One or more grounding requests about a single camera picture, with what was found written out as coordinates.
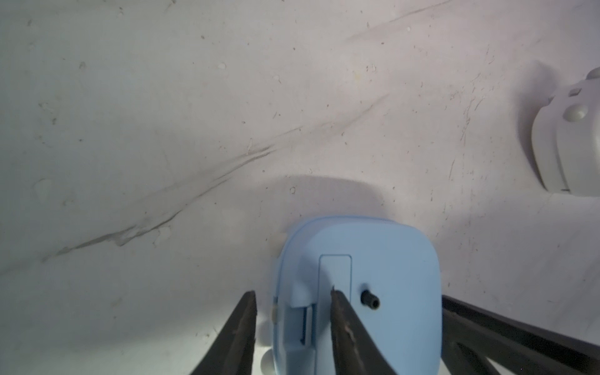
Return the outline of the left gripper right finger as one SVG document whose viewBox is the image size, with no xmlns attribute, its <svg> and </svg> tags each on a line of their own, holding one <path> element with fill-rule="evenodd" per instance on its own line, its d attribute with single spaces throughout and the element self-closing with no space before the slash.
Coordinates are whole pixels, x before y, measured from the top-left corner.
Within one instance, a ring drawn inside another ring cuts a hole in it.
<svg viewBox="0 0 600 375">
<path fill-rule="evenodd" d="M 396 375 L 345 295 L 331 290 L 331 340 L 337 375 Z"/>
</svg>

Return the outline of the blue alarm clock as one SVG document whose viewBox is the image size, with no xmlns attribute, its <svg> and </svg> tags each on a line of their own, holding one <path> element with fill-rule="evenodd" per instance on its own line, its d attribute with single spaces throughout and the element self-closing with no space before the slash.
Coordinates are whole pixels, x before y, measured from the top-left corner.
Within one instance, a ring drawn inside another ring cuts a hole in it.
<svg viewBox="0 0 600 375">
<path fill-rule="evenodd" d="M 396 374 L 436 374 L 442 351 L 437 253 L 416 228 L 317 217 L 272 240 L 276 258 L 265 374 L 336 374 L 331 290 L 342 292 Z"/>
</svg>

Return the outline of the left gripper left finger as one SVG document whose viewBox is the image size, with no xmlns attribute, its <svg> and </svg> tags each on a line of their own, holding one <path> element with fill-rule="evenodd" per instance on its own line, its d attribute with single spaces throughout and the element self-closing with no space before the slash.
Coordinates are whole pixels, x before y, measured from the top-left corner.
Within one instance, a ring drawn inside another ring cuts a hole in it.
<svg viewBox="0 0 600 375">
<path fill-rule="evenodd" d="M 245 292 L 192 375 L 251 374 L 256 317 L 256 292 Z"/>
</svg>

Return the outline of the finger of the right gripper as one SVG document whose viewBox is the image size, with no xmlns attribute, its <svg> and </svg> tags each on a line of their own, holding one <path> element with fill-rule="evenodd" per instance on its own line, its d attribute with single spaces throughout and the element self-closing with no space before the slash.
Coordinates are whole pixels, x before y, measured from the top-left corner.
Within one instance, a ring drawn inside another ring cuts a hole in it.
<svg viewBox="0 0 600 375">
<path fill-rule="evenodd" d="M 442 361 L 451 374 L 598 374 L 599 347 L 442 297 Z"/>
</svg>

